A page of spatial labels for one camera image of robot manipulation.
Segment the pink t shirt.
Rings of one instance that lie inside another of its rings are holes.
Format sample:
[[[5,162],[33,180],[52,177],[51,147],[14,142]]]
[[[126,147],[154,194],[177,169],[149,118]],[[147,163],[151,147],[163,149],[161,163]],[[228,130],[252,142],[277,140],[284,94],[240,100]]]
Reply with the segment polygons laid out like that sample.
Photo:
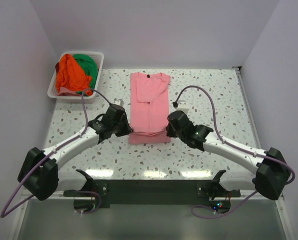
[[[166,134],[169,115],[168,86],[171,77],[164,73],[132,73],[130,76],[129,143],[162,144],[170,142]]]

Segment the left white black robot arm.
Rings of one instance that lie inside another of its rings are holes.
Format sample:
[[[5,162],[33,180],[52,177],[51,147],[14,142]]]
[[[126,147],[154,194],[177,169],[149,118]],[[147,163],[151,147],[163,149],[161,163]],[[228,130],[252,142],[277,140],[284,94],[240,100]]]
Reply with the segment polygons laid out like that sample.
[[[122,137],[131,132],[125,109],[110,104],[106,113],[89,121],[85,128],[70,138],[44,150],[32,148],[25,157],[17,180],[40,201],[57,191],[76,191],[81,196],[87,196],[96,189],[90,175],[79,169],[73,174],[59,174],[59,170],[83,151],[112,135]]]

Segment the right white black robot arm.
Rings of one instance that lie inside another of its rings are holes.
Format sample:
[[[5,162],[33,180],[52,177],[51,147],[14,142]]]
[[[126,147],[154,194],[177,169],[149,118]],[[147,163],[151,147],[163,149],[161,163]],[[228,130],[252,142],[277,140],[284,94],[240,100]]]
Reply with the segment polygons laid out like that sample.
[[[245,171],[219,171],[213,178],[211,190],[216,196],[237,190],[257,191],[262,196],[277,200],[291,176],[283,155],[275,148],[269,151],[229,142],[210,127],[193,124],[180,110],[168,115],[167,136],[178,138],[188,147],[216,154],[230,160]]]

